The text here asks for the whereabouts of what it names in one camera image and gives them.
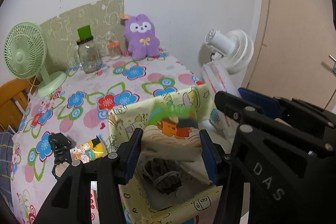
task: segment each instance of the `orange lid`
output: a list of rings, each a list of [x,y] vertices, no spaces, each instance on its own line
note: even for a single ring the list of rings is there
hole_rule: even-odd
[[[124,20],[127,20],[127,19],[130,19],[131,16],[130,15],[126,15],[126,14],[120,14],[120,19],[124,19]]]
[[[120,45],[119,41],[113,41],[113,42],[110,42],[107,46],[112,47],[112,46],[119,46],[119,45]]]

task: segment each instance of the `wooden chair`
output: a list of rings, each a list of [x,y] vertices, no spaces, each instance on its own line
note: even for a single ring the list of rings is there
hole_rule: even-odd
[[[18,130],[23,114],[17,107],[15,100],[18,101],[23,110],[26,110],[28,106],[26,90],[29,92],[30,88],[31,84],[29,84],[28,80],[21,79],[14,79],[0,86],[0,132],[2,132],[3,129],[7,129],[8,126]],[[33,94],[35,90],[36,87],[33,86],[31,94]]]

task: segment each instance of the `yellow bow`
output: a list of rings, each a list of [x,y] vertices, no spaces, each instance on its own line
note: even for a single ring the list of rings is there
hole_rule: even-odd
[[[145,45],[149,45],[149,43],[148,43],[148,41],[150,41],[151,39],[149,38],[149,37],[147,37],[147,38],[141,38],[140,40],[139,40],[139,42],[140,43],[143,43],[143,45],[145,46]]]

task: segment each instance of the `table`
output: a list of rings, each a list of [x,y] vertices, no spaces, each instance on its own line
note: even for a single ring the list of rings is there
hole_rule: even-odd
[[[66,81],[55,92],[31,97],[13,138],[11,191],[14,214],[21,223],[32,224],[56,183],[50,134],[62,132],[77,145],[96,136],[107,140],[110,109],[202,84],[166,52],[137,62],[129,56],[102,61],[100,70],[88,75],[80,67],[67,70]],[[92,208],[93,220],[96,215]],[[199,217],[190,221],[196,224]]]

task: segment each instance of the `blue gripper pad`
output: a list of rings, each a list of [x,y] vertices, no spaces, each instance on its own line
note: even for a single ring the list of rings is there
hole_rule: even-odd
[[[222,163],[221,156],[205,129],[202,129],[199,132],[199,136],[202,143],[202,159],[208,173],[209,180],[212,181],[212,184],[217,185],[219,182],[218,170]]]
[[[281,118],[283,110],[276,99],[245,88],[239,88],[238,91],[244,100],[260,106],[267,117]]]
[[[141,148],[141,138],[143,130],[136,128],[126,143],[122,143],[117,151],[120,156],[120,169],[124,172],[123,181],[125,184],[133,177],[138,163]]]

